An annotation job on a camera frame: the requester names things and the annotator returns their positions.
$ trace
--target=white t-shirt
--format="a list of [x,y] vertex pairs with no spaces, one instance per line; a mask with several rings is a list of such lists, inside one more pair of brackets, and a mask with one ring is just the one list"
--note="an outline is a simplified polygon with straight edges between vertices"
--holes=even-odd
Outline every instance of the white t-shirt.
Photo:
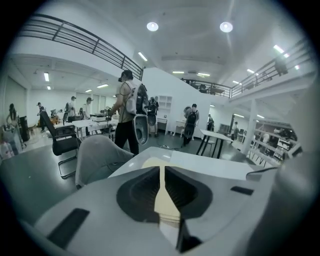
[[68,116],[69,117],[74,117],[75,116],[75,102],[73,100],[71,100],[71,102],[69,103],[69,113],[68,113]]
[[91,119],[90,118],[90,105],[88,104],[83,104],[83,119],[87,120],[87,119]]
[[235,130],[236,130],[236,129],[239,129],[239,128],[238,128],[238,125],[236,125],[236,124],[234,123],[233,126],[232,126],[231,134],[235,134]]

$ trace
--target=gray floor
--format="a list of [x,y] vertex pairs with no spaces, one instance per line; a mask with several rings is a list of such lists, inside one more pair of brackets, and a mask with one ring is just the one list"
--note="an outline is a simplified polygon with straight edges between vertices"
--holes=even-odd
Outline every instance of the gray floor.
[[[172,137],[160,133],[158,138],[150,137],[147,145],[140,146],[139,149],[142,152],[149,147],[167,145],[170,149],[175,148],[181,152],[196,154],[200,143],[200,139],[195,139],[186,147],[181,148],[183,139],[178,135]],[[215,157],[218,153],[218,146],[215,150]],[[208,157],[209,150],[210,145],[207,146],[203,156]],[[33,225],[46,210],[76,191],[75,177],[62,179],[58,169],[58,162],[72,155],[74,152],[55,156],[52,146],[47,145],[2,162],[0,178],[9,192],[18,218]],[[229,143],[223,144],[220,159],[254,165]],[[61,171],[68,173],[75,170],[76,164],[76,159],[65,163]]]

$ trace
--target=railing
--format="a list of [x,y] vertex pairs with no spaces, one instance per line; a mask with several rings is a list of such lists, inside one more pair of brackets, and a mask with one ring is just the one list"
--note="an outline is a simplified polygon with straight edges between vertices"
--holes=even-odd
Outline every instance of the railing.
[[181,80],[204,94],[219,95],[230,98],[232,93],[231,87],[222,84],[183,78]]
[[131,70],[135,78],[142,80],[143,69],[133,60],[99,36],[63,19],[34,14],[24,24],[18,36],[41,38],[78,48],[122,70]]
[[231,96],[234,97],[265,82],[272,81],[275,77],[286,76],[289,72],[296,71],[295,69],[299,69],[300,65],[311,60],[312,50],[307,40],[302,39],[289,50],[281,53],[263,67],[255,70],[255,73],[240,81],[232,88]]

